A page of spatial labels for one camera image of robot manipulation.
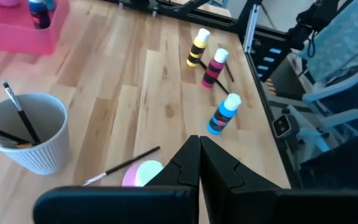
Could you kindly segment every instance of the blue fabric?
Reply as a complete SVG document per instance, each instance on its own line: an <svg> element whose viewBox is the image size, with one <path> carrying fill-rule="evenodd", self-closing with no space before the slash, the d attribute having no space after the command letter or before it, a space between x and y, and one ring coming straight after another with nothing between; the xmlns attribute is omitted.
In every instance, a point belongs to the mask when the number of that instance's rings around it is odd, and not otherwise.
<svg viewBox="0 0 358 224"><path fill-rule="evenodd" d="M316 53L309 58L306 46L299 56L308 61L313 79L326 82L358 65L358 0L354 0L314 38Z"/></svg>

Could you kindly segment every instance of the white cup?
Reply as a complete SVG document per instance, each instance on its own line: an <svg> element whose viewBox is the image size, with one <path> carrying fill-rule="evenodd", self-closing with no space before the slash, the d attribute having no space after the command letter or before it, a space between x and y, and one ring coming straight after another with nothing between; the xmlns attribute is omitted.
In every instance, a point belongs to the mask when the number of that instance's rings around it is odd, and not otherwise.
<svg viewBox="0 0 358 224"><path fill-rule="evenodd" d="M41 144L27 149L0 147L18 164L40 175L59 171L69 156L68 118L63 103L44 93L16 95ZM34 142L10 99L0 102L0 130Z"/></svg>

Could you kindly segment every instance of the wooden table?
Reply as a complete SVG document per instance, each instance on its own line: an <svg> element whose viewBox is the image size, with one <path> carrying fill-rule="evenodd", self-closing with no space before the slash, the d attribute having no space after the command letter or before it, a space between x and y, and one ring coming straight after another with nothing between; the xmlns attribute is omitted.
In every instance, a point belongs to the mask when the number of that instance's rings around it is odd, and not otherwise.
<svg viewBox="0 0 358 224"><path fill-rule="evenodd" d="M33 174L0 152L0 223L31 223L32 206L46 190L82 184L154 146L162 150L146 159L165 165L191 134L211 137L258 174L288 188L241 43L235 34L216 29L209 29L203 61L208 63L218 47L228 49L236 81L225 70L219 80L240 94L243 104L221 136L207 132L226 95L218 87L203 88L202 68L185 63L199 28L76 0L54 54L0 52L0 101L7 97L1 80L16 93L41 91L61 99L68 108L71 144L69 163L50 176ZM120 185L125 171L98 184ZM200 223L207 223L205 205L200 207Z"/></svg>

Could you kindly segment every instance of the black paintbrush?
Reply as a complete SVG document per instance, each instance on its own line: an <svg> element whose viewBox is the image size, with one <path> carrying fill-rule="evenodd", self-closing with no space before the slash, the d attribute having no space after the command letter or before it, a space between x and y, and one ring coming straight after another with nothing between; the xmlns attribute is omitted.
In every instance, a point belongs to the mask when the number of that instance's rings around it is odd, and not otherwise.
<svg viewBox="0 0 358 224"><path fill-rule="evenodd" d="M19 114L20 119L23 121L24 126L27 128L28 132L30 133L31 138L34 140L36 144L38 144L40 142L40 139L38 138L37 133L35 133L35 130L32 127L29 118L27 117L22 107L20 106L19 101L16 99L15 94L13 94L11 87L9 87L7 81L2 81L2 84L4 85L5 92L8 94L12 102L15 104L17 113Z"/></svg>
<svg viewBox="0 0 358 224"><path fill-rule="evenodd" d="M227 65L227 62L225 63L225 67L226 67L226 69L227 69L227 72L228 72L228 74L229 74L229 76L230 76L231 81L234 82L233 75L232 75L232 73L231 73L231 71L230 71L229 66Z"/></svg>
<svg viewBox="0 0 358 224"><path fill-rule="evenodd" d="M110 174L112 174L113 172L115 172L115 171L117 171L117 170L120 170L120 169L124 168L125 166L128 166L128 165L132 164L133 162L136 162L136 161L138 161L139 159L141 159L141 158L143 158L143 157L145 157L145 156L148 156L148 155L150 155L151 153L153 153L153 152L155 152L155 151L157 151L157 150L159 150L159 149L160 149L160 146L157 146L157 147L155 147L155 148L153 148L153 149L151 149L151 150L149 150L149 151L147 151L147 152L145 152L145 153L143 153L143 154L140 154L140 155L138 155L138 156L136 156L136 157L134 157L134 158L132 158L132 159L126 161L126 162L123 162L122 164L119 164L119 165L116 166L116 167L113 167L113 168L111 168L111 169L109 169L109 170L107 170L107 171L105 171L105 172L103 172L103 173L101 173L101 174L99 174L99 175L97 175L97 176L95 176L95 177L92 177L92 178L90 178L89 180L87 180L87 181L85 182L85 184L83 184L83 186L87 186L87 185L89 185L89 184L92 184L93 182L96 182L96 181L98 181L98 180L100 180L100 179L103 179L103 178L106 177L107 175L110 175Z"/></svg>
<svg viewBox="0 0 358 224"><path fill-rule="evenodd" d="M32 147L31 143L20 144L15 141L3 141L0 140L0 147L11 148L11 149L25 149Z"/></svg>
<svg viewBox="0 0 358 224"><path fill-rule="evenodd" d="M11 134L6 133L5 131L1 131L1 130L0 130L0 136L2 136L4 138L7 138L7 139L10 139L12 141L15 141L17 143L21 143L21 144L22 143L29 143L29 141L26 141L26 140L24 140L22 138L19 138L17 136L11 135Z"/></svg>
<svg viewBox="0 0 358 224"><path fill-rule="evenodd" d="M204 70L207 69L206 65L204 64L204 62L202 60L200 60L200 65L202 66L202 68ZM229 94L229 91L222 85L221 82L219 82L218 79L215 79L215 82L218 84L219 87L221 87L221 89L228 95Z"/></svg>

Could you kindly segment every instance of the white bottle cap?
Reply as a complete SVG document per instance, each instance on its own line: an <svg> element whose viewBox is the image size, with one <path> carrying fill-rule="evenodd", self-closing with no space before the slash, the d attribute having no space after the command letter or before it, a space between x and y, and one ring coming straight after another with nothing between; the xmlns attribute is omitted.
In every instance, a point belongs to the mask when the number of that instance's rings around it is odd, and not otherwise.
<svg viewBox="0 0 358 224"><path fill-rule="evenodd" d="M201 28L198 31L196 39L198 39L201 42L206 42L208 40L208 37L209 37L210 34L211 33L208 30L206 30L204 28Z"/></svg>
<svg viewBox="0 0 358 224"><path fill-rule="evenodd" d="M241 98L238 94L230 93L223 102L223 106L229 111L235 111L241 104Z"/></svg>
<svg viewBox="0 0 358 224"><path fill-rule="evenodd" d="M219 63L224 63L226 62L228 56L229 56L229 52L227 50L217 49L214 59Z"/></svg>

